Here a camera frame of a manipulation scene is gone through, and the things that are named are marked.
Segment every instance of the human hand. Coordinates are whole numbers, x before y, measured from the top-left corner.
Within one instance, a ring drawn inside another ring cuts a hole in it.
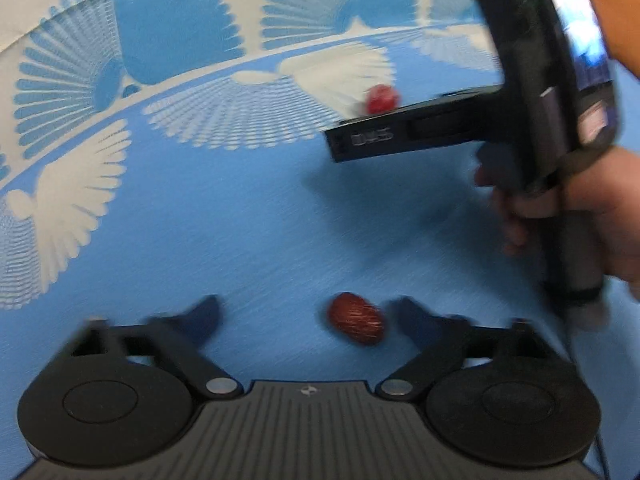
[[[476,186],[494,187],[480,167]],[[512,196],[494,187],[491,202],[502,219],[504,251],[520,253],[530,241],[532,219],[556,214],[558,190],[536,197]],[[593,213],[603,243],[606,273],[629,285],[640,301],[640,156],[613,147],[585,171],[564,185],[564,204],[569,210]]]

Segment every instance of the red fruit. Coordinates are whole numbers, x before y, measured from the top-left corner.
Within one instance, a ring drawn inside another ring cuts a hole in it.
[[[327,317],[331,326],[356,343],[375,345],[385,334],[385,320],[380,310],[350,292],[332,301]]]
[[[367,92],[365,105],[369,115],[390,112],[398,108],[399,104],[400,94],[392,86],[375,85]]]

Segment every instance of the black cable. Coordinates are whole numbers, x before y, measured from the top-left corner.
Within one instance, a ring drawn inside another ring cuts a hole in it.
[[[565,195],[564,195],[564,185],[562,184],[562,177],[560,179],[560,182],[558,183],[558,216],[560,218],[560,236],[562,237],[562,232],[564,231],[564,213],[566,211],[566,200],[565,200]],[[578,374],[578,377],[580,377],[580,379],[586,383],[586,381],[584,381],[584,377],[582,375],[582,372],[580,371],[580,366],[578,364],[578,359],[575,355],[575,349],[574,349],[574,345],[573,345],[573,340],[572,340],[572,334],[571,334],[571,326],[569,324],[569,322],[566,319],[562,320],[562,328],[563,328],[563,336],[564,336],[564,350],[567,353],[567,356],[569,357],[569,361],[571,361],[571,364],[574,365],[575,367],[575,371]],[[598,456],[598,462],[600,462],[600,468],[602,469],[602,478],[603,480],[611,480],[611,474],[609,472],[609,461],[607,460],[607,455],[604,451],[604,444],[602,442],[602,435],[600,434],[600,430],[598,430],[598,432],[596,433],[596,438],[595,438],[595,445],[596,445],[596,454]]]

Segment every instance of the lit screen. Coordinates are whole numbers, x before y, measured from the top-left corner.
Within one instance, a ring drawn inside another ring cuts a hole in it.
[[[589,0],[553,0],[569,41],[580,90],[611,81],[609,58]]]

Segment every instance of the white wing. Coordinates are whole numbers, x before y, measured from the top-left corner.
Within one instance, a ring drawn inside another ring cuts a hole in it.
[[[0,199],[0,308],[20,308],[40,294],[40,263],[32,218],[16,218]]]
[[[89,243],[89,233],[107,213],[106,203],[125,172],[120,164],[130,145],[125,126],[124,120],[110,124],[45,166],[38,178],[33,220],[43,292]]]
[[[239,71],[143,109],[153,128],[180,142],[234,150],[311,138],[356,106],[394,70],[384,48],[353,42],[284,60],[277,73]]]
[[[500,70],[493,40],[482,25],[403,30],[385,36],[383,41],[408,43],[425,56],[462,68],[488,72]]]

